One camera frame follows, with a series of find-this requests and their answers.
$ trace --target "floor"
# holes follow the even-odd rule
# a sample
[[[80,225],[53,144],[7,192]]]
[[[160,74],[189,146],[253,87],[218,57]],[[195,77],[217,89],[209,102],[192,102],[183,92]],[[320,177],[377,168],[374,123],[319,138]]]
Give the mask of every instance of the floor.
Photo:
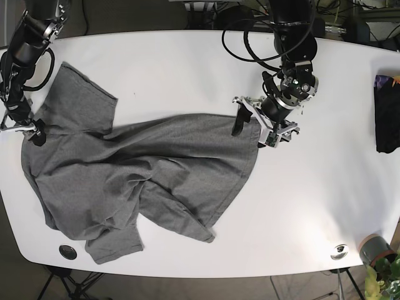
[[[23,11],[23,2],[17,1],[16,16]],[[246,0],[252,6],[253,0]],[[89,34],[158,29],[184,29],[186,12],[181,3],[168,0],[85,0]],[[86,30],[81,0],[73,1],[71,17],[60,38],[80,36]],[[49,273],[41,265],[25,260],[18,251],[3,202],[0,201],[0,299],[36,299]],[[400,230],[394,239],[400,243]],[[353,267],[351,272],[363,289],[364,267]],[[74,271],[79,281],[87,272]],[[97,297],[145,300],[312,300],[338,290],[338,279],[330,272],[314,272],[273,277],[278,297],[270,277],[239,279],[168,279],[107,274],[91,289]],[[342,275],[345,299],[359,299],[346,274]],[[59,279],[54,279],[43,299],[67,299]]]

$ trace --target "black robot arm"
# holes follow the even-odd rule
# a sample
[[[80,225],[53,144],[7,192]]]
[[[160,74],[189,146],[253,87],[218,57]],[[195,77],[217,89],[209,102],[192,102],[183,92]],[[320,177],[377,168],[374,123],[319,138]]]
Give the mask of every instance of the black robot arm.
[[[302,101],[311,99],[317,92],[318,79],[313,76],[312,64],[317,53],[317,42],[312,34],[316,9],[310,0],[269,0],[268,6],[272,15],[269,25],[274,31],[274,45],[278,54],[266,59],[257,57],[250,48],[247,30],[244,32],[244,44],[253,60],[242,60],[259,63],[275,74],[269,71],[262,73],[262,88],[266,97],[234,98],[239,109],[232,135],[240,134],[244,122],[255,115],[261,125],[259,146],[275,148],[280,141],[290,141],[293,132],[299,133],[298,125],[287,121],[286,117]],[[281,58],[281,67],[266,64],[274,58]],[[273,80],[275,76],[281,80],[279,87]]]
[[[6,107],[0,131],[22,131],[38,146],[45,143],[46,135],[43,123],[32,119],[31,105],[24,90],[35,91],[44,84],[31,88],[26,87],[25,82],[32,78],[37,61],[46,51],[52,57],[45,81],[49,79],[54,67],[54,54],[48,47],[63,28],[69,7],[69,1],[26,0],[26,10],[0,60],[0,98]],[[16,125],[7,128],[7,118],[15,121]]]

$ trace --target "t-shirt sleeve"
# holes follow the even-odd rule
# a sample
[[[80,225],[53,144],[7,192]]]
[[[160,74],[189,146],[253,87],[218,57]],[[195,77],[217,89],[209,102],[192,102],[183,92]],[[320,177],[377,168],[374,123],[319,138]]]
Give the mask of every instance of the t-shirt sleeve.
[[[117,99],[65,62],[35,115],[48,134],[111,132]]]
[[[124,229],[105,229],[97,239],[86,241],[85,250],[96,264],[104,264],[143,247],[136,224],[131,224]]]

